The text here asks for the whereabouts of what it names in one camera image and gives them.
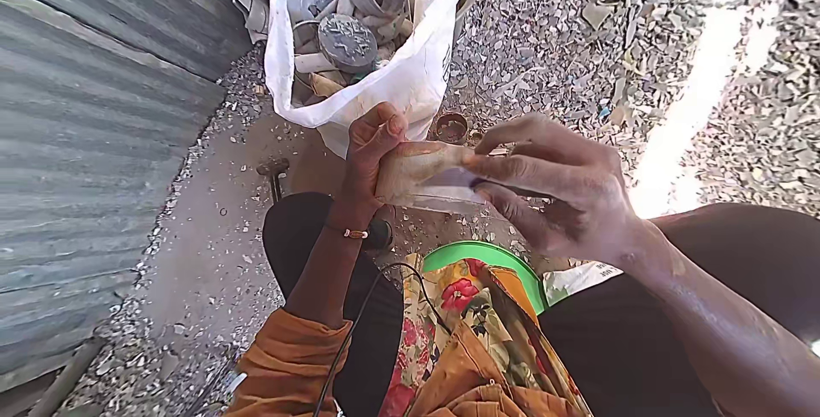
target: electric cord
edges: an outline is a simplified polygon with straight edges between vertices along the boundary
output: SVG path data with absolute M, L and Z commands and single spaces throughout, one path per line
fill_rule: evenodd
M 344 336 L 344 339 L 342 340 L 342 345 L 341 345 L 341 347 L 339 347 L 339 351 L 336 351 L 336 357 L 333 358 L 333 363 L 331 364 L 331 369 L 327 372 L 327 379 L 325 379 L 325 384 L 322 385 L 322 393 L 319 394 L 319 401 L 316 402 L 316 409 L 313 410 L 313 417 L 318 417 L 319 412 L 322 410 L 322 402 L 325 400 L 325 396 L 327 396 L 327 389 L 331 385 L 331 379 L 333 379 L 333 370 L 336 369 L 336 365 L 339 363 L 339 359 L 341 359 L 341 357 L 342 357 L 342 352 L 344 351 L 344 348 L 348 345 L 348 343 L 350 342 L 350 339 L 353 337 L 354 329 L 358 325 L 358 321 L 359 321 L 359 318 L 362 317 L 362 313 L 364 313 L 364 307 L 367 306 L 367 302 L 370 300 L 370 296 L 373 294 L 373 290 L 375 289 L 376 283 L 379 282 L 379 278 L 382 277 L 384 272 L 386 272 L 389 269 L 395 268 L 395 267 L 408 267 L 408 268 L 410 268 L 410 271 L 413 272 L 413 275 L 415 275 L 418 278 L 418 283 L 419 283 L 419 286 L 422 287 L 422 294 L 424 296 L 424 299 L 427 302 L 427 305 L 430 306 L 430 309 L 433 310 L 433 314 L 436 315 L 436 321 L 439 323 L 439 326 L 441 326 L 441 328 L 445 329 L 445 331 L 447 332 L 448 335 L 453 335 L 453 332 L 450 331 L 450 329 L 445 324 L 445 320 L 441 317 L 439 312 L 436 311 L 436 307 L 433 305 L 433 302 L 430 301 L 430 297 L 427 296 L 427 291 L 424 288 L 424 279 L 422 278 L 422 275 L 420 273 L 418 273 L 418 271 L 414 267 L 412 267 L 408 264 L 405 264 L 405 263 L 399 262 L 399 263 L 387 265 L 386 267 L 382 268 L 381 271 L 379 271 L 379 274 L 375 275 L 375 278 L 373 279 L 373 284 L 371 284 L 370 290 L 367 291 L 367 295 L 364 297 L 364 300 L 362 302 L 362 307 L 359 309 L 359 312 L 356 315 L 356 318 L 354 319 L 354 325 L 350 327 L 350 330 L 348 331 L 348 334 L 346 336 Z

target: white paper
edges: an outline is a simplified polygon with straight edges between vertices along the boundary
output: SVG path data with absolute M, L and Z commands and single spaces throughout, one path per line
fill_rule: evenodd
M 618 268 L 600 262 L 589 262 L 564 271 L 544 273 L 544 294 L 547 298 L 547 305 L 555 305 L 572 294 L 619 274 L 623 272 Z

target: leg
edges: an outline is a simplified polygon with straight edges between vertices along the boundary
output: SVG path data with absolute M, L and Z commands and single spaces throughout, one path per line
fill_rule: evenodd
M 265 216 L 262 243 L 285 298 L 302 274 L 332 203 L 326 194 L 293 194 L 276 203 Z M 380 280 L 356 327 L 347 362 L 334 381 L 334 396 L 347 415 L 378 414 L 401 337 L 401 294 L 379 275 L 372 259 L 361 254 L 350 278 L 343 316 L 350 320 L 356 317 L 376 277 Z
M 798 338 L 820 338 L 816 219 L 726 203 L 653 221 L 687 257 Z M 718 415 L 657 300 L 630 276 L 573 295 L 539 321 L 596 417 Z

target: woven plastic bag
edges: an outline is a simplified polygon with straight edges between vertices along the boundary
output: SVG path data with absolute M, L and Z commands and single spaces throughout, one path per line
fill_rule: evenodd
M 298 108 L 291 104 L 293 24 L 310 19 L 309 2 L 271 0 L 265 72 L 276 113 L 318 128 L 325 145 L 342 158 L 351 122 L 383 101 L 405 111 L 410 121 L 407 139 L 425 139 L 447 88 L 458 0 L 416 0 L 413 34 L 387 66 L 320 103 Z

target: green bowl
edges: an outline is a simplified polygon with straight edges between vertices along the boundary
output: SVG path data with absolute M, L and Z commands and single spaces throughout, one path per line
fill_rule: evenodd
M 456 263 L 462 258 L 477 258 L 490 266 L 514 270 L 518 275 L 518 279 L 521 280 L 521 285 L 524 286 L 524 291 L 527 293 L 532 307 L 536 310 L 536 314 L 541 314 L 546 309 L 546 297 L 544 297 L 536 272 L 532 271 L 532 268 L 516 257 L 515 254 L 495 244 L 484 241 L 458 241 L 442 245 L 424 258 L 422 271 L 441 269 L 449 264 Z

